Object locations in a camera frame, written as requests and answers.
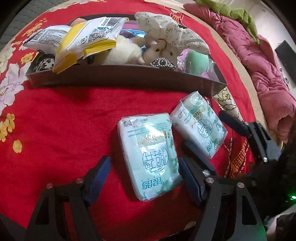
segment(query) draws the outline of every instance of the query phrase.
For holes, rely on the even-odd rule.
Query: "pink blanket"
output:
[[[251,76],[268,127],[287,142],[296,114],[296,100],[282,79],[268,41],[258,35],[259,46],[239,22],[211,12],[207,7],[196,3],[183,7],[211,25],[236,54]]]

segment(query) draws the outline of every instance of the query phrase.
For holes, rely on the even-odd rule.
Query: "green ball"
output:
[[[186,71],[200,76],[209,68],[209,57],[205,54],[190,50],[186,55]]]

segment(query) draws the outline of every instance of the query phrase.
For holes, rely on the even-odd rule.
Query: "green blanket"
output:
[[[254,20],[250,14],[243,8],[232,9],[229,5],[221,2],[215,2],[212,0],[195,0],[197,5],[208,7],[214,13],[219,15],[231,18],[232,20],[238,21],[252,39],[260,44],[259,39],[257,38],[257,28]]]

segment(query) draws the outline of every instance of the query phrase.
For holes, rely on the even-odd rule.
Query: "silver bolt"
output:
[[[238,183],[237,186],[238,186],[239,188],[244,188],[244,184],[243,184],[243,183]]]
[[[211,173],[208,170],[203,170],[202,173],[208,177],[209,175],[211,175]]]
[[[48,184],[46,185],[46,188],[47,188],[47,189],[51,189],[53,186],[54,186],[54,185],[53,185],[52,183],[48,183]]]
[[[84,182],[84,180],[83,180],[82,177],[79,177],[79,178],[76,179],[77,184],[80,184],[80,183],[83,183],[83,182]]]
[[[207,183],[213,183],[215,180],[211,177],[207,177],[206,181]]]

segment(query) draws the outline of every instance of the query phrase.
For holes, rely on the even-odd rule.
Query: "tissue pack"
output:
[[[131,116],[118,123],[118,135],[134,192],[148,201],[177,187],[182,178],[170,116]]]
[[[196,91],[183,98],[170,115],[173,126],[211,159],[227,130],[204,98]]]

